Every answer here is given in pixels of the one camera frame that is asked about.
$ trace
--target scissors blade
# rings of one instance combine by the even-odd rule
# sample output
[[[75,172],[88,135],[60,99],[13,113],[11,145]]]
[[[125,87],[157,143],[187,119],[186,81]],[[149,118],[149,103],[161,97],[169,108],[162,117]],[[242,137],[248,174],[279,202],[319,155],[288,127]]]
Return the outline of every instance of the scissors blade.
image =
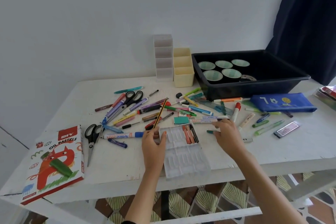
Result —
[[[92,156],[92,151],[93,151],[93,146],[95,145],[94,142],[89,143],[89,157],[87,159],[87,166],[89,166],[90,161],[91,161],[91,156]]]

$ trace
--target scissors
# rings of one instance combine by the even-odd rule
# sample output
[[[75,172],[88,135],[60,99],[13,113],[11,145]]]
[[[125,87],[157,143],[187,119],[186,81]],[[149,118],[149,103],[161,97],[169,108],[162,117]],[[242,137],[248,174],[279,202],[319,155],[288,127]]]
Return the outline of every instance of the scissors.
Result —
[[[104,128],[102,128],[101,125],[97,126],[96,124],[92,124],[85,131],[84,136],[89,141],[89,158],[87,160],[87,166],[89,166],[89,163],[90,163],[90,160],[91,160],[91,156],[92,156],[93,147],[94,147],[95,143],[97,142],[97,138],[98,138],[99,133],[101,132],[101,130],[104,130]]]
[[[139,103],[144,96],[144,93],[139,90],[136,93],[134,91],[128,91],[126,92],[126,100],[124,102],[124,105],[121,107],[122,110],[124,110],[126,107],[129,107],[131,104]]]

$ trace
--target white table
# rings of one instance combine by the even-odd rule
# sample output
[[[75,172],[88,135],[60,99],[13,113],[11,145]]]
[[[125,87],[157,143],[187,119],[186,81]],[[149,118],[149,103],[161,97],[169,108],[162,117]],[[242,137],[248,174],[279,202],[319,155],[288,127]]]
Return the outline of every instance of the white table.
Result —
[[[148,94],[159,89],[160,91],[153,95],[148,102],[152,103],[165,97],[174,101],[176,100],[176,93],[186,93],[199,85],[194,82],[193,87],[175,88],[173,82],[157,83],[154,77],[78,82],[45,128],[45,133],[55,132],[78,124],[82,125],[84,132],[89,125],[98,124],[105,114],[105,111],[95,112],[95,108],[113,103],[119,96],[113,94],[114,91],[135,86],[145,86],[143,89],[144,96],[148,96]],[[292,90],[292,93],[304,92],[308,99],[317,106],[318,110],[316,112],[295,113],[292,119],[284,114],[270,117],[270,122],[285,119],[286,123],[284,124],[291,120],[300,121],[302,123],[300,128],[282,139],[277,139],[272,135],[272,130],[254,137],[252,143],[246,144],[247,149],[255,155],[269,176],[325,170],[288,191],[287,197],[300,203],[306,197],[333,186],[336,180],[336,173],[331,170],[336,168],[334,132],[336,112],[312,96],[312,93],[318,87],[320,85],[317,82],[309,80],[300,82]],[[228,103],[226,106],[233,108],[234,103]],[[237,124],[240,124],[249,114],[245,111],[245,107],[242,106]],[[148,114],[138,115],[133,121],[140,121],[141,117]],[[244,128],[245,135],[252,135],[255,131],[251,128],[251,124],[247,126],[248,128]],[[173,126],[173,118],[160,123],[160,126]],[[144,124],[140,123],[125,130],[125,132],[143,131],[143,129]],[[195,125],[195,129],[199,135],[202,149],[210,162],[212,169],[210,174],[206,176],[193,174],[166,180],[164,171],[162,171],[157,184],[157,191],[244,179],[236,163],[218,146],[215,137],[206,133],[206,130],[213,129],[213,126],[198,124]],[[38,199],[24,207],[64,223],[104,223],[106,219],[94,209],[95,201],[86,203],[84,200],[135,194],[145,171],[141,140],[125,139],[125,142],[128,144],[128,148],[122,149],[100,139],[94,147],[91,163],[85,170],[83,181],[45,198]],[[84,153],[87,153],[87,151],[88,143],[85,139]],[[16,193],[22,191],[30,155],[29,152],[1,189],[1,199],[19,205],[21,195]],[[169,222],[200,223],[259,213],[260,209],[254,207],[170,220]]]

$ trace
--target green sticky notes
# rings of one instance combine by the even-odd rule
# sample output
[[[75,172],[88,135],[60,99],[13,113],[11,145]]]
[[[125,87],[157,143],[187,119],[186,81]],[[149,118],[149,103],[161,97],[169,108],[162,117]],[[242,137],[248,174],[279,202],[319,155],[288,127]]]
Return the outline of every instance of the green sticky notes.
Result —
[[[189,123],[188,117],[174,117],[174,125],[181,125]]]

